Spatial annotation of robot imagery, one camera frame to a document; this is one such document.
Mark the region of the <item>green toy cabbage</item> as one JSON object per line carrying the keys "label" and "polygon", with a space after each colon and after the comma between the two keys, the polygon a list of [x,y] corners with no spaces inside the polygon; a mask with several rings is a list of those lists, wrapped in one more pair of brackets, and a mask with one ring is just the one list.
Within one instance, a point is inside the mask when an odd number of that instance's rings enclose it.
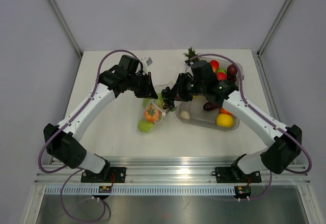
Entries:
{"label": "green toy cabbage", "polygon": [[161,96],[161,93],[158,93],[158,99],[155,101],[155,104],[160,108],[160,109],[163,109],[164,108],[164,101],[162,99],[162,96]]}

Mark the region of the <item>clear zip top bag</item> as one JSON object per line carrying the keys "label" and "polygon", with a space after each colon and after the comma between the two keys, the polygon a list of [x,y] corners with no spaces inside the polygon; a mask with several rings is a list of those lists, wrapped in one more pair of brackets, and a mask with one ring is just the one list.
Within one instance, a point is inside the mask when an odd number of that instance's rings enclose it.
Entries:
{"label": "clear zip top bag", "polygon": [[173,83],[155,85],[154,89],[158,95],[158,99],[142,99],[142,104],[138,113],[138,131],[141,133],[149,133],[153,128],[159,125],[167,114],[174,112],[179,103],[175,102],[173,109],[164,109],[164,101],[161,97],[161,91],[166,87],[172,87]]}

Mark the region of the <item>orange toy persimmon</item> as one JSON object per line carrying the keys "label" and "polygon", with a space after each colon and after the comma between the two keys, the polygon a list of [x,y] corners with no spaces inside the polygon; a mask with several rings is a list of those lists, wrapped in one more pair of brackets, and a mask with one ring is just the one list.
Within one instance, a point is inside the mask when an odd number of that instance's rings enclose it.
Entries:
{"label": "orange toy persimmon", "polygon": [[155,104],[150,104],[145,108],[144,118],[152,123],[157,122],[161,119],[161,110]]}

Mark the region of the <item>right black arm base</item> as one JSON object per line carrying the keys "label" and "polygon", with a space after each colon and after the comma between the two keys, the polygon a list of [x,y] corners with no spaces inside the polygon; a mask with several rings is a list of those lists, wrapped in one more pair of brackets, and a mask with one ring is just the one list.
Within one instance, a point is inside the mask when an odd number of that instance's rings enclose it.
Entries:
{"label": "right black arm base", "polygon": [[253,172],[250,174],[244,174],[241,172],[235,172],[230,166],[215,167],[211,172],[211,175],[216,178],[217,183],[261,183],[260,172]]}

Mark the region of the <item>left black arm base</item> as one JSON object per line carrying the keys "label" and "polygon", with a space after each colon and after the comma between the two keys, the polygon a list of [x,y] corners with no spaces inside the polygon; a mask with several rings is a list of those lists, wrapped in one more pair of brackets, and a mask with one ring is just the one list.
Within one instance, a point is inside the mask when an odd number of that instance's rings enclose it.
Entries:
{"label": "left black arm base", "polygon": [[126,178],[125,167],[107,167],[100,173],[85,170],[81,175],[81,183],[124,183]]}

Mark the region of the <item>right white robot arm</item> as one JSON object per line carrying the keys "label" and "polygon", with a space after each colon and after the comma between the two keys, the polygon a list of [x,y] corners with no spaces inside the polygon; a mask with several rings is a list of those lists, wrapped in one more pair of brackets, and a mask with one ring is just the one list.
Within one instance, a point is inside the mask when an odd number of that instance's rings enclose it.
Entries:
{"label": "right white robot arm", "polygon": [[281,174],[300,155],[302,130],[296,125],[286,126],[249,103],[232,81],[218,80],[206,61],[194,63],[191,73],[180,73],[173,87],[161,92],[167,108],[173,108],[176,101],[191,101],[194,95],[204,96],[239,118],[266,145],[264,150],[243,154],[231,164],[234,180],[243,181],[249,174],[263,170]]}

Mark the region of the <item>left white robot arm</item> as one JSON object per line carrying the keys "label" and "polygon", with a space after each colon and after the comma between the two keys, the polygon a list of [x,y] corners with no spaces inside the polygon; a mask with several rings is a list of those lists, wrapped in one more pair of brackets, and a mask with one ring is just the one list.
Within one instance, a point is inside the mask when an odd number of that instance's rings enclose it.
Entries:
{"label": "left white robot arm", "polygon": [[151,58],[140,60],[125,51],[118,64],[98,70],[94,88],[82,103],[56,125],[44,128],[45,146],[41,151],[65,167],[88,170],[98,182],[105,182],[110,177],[110,163],[86,150],[80,140],[102,110],[125,91],[132,91],[137,98],[158,98],[147,71],[151,64]]}

